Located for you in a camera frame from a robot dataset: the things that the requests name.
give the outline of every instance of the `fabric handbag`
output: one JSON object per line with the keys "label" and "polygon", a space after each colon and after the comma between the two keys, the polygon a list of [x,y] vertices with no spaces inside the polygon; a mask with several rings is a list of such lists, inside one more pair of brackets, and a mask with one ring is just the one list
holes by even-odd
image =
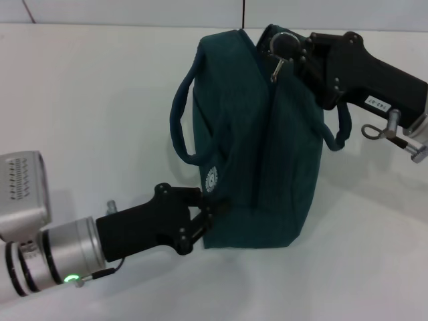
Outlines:
{"label": "fabric handbag", "polygon": [[[291,244],[312,203],[323,141],[336,151],[350,135],[346,104],[337,106],[335,138],[292,64],[272,82],[277,64],[257,52],[242,29],[204,37],[173,101],[170,125],[177,154],[199,167],[205,197],[231,203],[204,236],[206,248]],[[181,117],[193,80],[196,154],[189,155]]]}

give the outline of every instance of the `bag handle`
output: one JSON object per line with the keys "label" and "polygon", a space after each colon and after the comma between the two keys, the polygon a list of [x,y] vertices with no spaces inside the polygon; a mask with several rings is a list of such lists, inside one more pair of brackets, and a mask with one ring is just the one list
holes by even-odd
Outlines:
{"label": "bag handle", "polygon": [[316,125],[316,130],[326,142],[327,147],[333,152],[344,148],[345,141],[349,138],[352,130],[352,119],[346,102],[339,102],[336,108],[339,117],[339,131],[336,138],[325,123],[318,123]]}
{"label": "bag handle", "polygon": [[202,65],[205,58],[205,52],[198,47],[195,60],[187,73],[185,79],[181,82],[177,93],[173,100],[173,107],[169,116],[169,126],[171,132],[171,138],[173,140],[173,146],[178,156],[187,164],[201,166],[207,163],[210,158],[214,155],[216,148],[219,146],[220,139],[227,128],[227,122],[225,112],[221,111],[219,118],[217,119],[217,126],[214,128],[213,137],[205,150],[201,153],[189,155],[186,149],[186,143],[183,136],[183,128],[181,126],[181,118],[185,112],[187,95],[189,94],[189,88],[192,81],[195,79],[199,67]]}

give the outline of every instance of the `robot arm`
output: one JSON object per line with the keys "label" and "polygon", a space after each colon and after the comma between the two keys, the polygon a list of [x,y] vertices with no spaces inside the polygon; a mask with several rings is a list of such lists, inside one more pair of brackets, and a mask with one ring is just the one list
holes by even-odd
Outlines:
{"label": "robot arm", "polygon": [[[383,130],[364,125],[365,137],[389,139],[411,153],[416,163],[428,155],[428,84],[371,56],[359,34],[311,33],[305,39],[292,31],[277,33],[271,25],[257,50],[278,62],[273,81],[282,64],[292,62],[294,74],[314,93],[320,107],[331,110],[341,102],[360,106],[388,120]],[[422,147],[396,137],[398,126]],[[367,128],[379,135],[367,134]]]}
{"label": "robot arm", "polygon": [[[51,221],[46,182],[38,152],[0,156],[0,303],[70,281],[80,287],[118,270],[106,261],[158,245],[187,255],[227,206],[210,205],[198,188],[163,183],[146,204],[40,231]],[[201,212],[191,219],[189,207]]]}

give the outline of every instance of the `green led light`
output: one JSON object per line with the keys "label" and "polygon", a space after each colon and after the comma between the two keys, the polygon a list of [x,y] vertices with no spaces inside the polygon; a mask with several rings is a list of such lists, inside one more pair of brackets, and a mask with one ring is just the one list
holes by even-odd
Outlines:
{"label": "green led light", "polygon": [[70,282],[73,280],[78,280],[78,279],[79,279],[79,276],[77,276],[76,274],[70,274],[68,277],[66,277],[64,279],[64,282],[67,283],[67,282]]}

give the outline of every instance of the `table surface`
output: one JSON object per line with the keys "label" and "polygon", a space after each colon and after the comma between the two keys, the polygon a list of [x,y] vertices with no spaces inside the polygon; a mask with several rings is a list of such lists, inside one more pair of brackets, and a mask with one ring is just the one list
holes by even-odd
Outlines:
{"label": "table surface", "polygon": [[[198,41],[221,29],[0,25],[0,154],[40,150],[53,223],[198,185],[169,136],[169,111]],[[309,31],[298,31],[308,35]],[[260,29],[248,30],[256,41]],[[365,31],[369,52],[428,80],[428,33]],[[2,306],[7,320],[424,320],[428,161],[366,140],[385,121],[350,107],[346,148],[324,151],[314,202],[288,248],[159,247],[82,289],[57,286]],[[337,129],[335,112],[326,122]],[[191,109],[183,120],[191,144]]]}

